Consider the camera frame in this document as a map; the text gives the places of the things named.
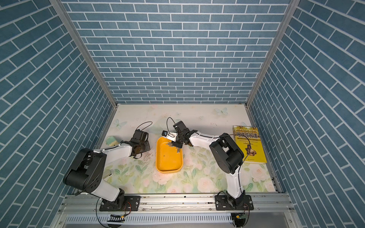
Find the pile of metal screws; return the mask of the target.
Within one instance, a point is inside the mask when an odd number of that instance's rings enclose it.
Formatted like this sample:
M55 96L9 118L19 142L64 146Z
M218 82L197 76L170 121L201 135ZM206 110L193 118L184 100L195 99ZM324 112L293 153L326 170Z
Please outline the pile of metal screws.
M181 149L179 147L175 146L175 144L174 144L173 141L167 142L166 145L169 146L169 147L172 147L173 149L176 149L177 150L177 153L180 153L181 152Z

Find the yellow plastic storage box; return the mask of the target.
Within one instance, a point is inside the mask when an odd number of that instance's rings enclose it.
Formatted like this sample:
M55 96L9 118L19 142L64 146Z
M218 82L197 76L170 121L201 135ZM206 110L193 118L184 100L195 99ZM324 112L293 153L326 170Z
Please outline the yellow plastic storage box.
M183 151L177 153L176 149L169 147L166 143L170 140L160 137L156 146L156 169L163 174L179 172L183 167Z

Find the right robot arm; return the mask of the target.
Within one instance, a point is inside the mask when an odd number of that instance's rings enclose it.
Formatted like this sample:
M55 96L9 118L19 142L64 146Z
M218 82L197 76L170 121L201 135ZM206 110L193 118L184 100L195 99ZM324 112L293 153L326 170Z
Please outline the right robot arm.
M226 199L230 207L237 210L242 207L245 190L240 181L240 168L244 163L244 153L227 133L220 136L205 135L197 130L190 130L179 121L173 125L176 134L172 145L182 148L183 145L201 147L210 150L219 168L226 173Z

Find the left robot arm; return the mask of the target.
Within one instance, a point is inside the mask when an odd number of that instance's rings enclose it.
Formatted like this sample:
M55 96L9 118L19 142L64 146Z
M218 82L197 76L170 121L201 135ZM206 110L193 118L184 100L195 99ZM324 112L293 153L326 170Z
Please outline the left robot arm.
M118 145L105 149L81 149L64 175L63 183L97 196L113 208L122 208L125 205L124 191L103 179L104 169L117 160L135 158L148 152L148 136L147 132L137 129L130 141L121 141Z

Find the small green white box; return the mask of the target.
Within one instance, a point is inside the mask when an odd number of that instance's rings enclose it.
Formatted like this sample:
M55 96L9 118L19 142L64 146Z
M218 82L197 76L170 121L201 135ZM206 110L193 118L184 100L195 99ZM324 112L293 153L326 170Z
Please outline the small green white box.
M119 145L119 141L114 137L114 136L109 136L107 139L106 139L106 144L109 146L109 147L112 147L112 146L117 146Z

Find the floral table mat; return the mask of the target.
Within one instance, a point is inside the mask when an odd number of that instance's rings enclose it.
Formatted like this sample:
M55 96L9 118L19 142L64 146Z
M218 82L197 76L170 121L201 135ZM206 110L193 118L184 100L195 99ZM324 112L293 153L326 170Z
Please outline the floral table mat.
M126 193L213 193L227 189L226 174L209 150L184 146L183 167L177 173L156 169L156 144L162 131L182 121L206 135L232 133L235 125L251 125L242 104L125 104L113 116L107 137L128 141L135 129L149 134L150 151L106 167L104 179Z

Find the yellow book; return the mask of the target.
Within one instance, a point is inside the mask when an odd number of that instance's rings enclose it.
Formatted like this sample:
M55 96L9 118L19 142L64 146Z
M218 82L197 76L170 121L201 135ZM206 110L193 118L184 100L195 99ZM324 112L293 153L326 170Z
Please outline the yellow book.
M233 126L234 140L244 153L245 162L267 163L259 131L256 127Z

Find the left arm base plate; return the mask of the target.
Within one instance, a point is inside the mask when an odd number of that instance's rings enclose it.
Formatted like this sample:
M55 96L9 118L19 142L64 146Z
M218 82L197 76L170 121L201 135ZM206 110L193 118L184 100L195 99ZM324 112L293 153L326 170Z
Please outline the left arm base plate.
M138 195L129 195L117 198L115 201L103 199L99 211L138 211L141 197Z

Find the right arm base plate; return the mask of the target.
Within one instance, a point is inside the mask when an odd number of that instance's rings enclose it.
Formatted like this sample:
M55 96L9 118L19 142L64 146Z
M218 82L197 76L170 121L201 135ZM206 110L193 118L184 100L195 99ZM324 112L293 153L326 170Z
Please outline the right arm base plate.
M241 195L234 199L229 195L215 195L215 207L217 211L252 211L254 210L252 197Z

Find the aluminium mounting rail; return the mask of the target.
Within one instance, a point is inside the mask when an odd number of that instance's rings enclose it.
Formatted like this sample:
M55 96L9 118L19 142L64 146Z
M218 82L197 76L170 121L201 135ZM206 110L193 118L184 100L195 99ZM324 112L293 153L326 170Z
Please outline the aluminium mounting rail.
M200 194L142 194L135 213L189 213L216 212L215 193ZM249 192L253 212L292 212L294 206L286 193ZM59 214L95 214L98 197L67 195Z

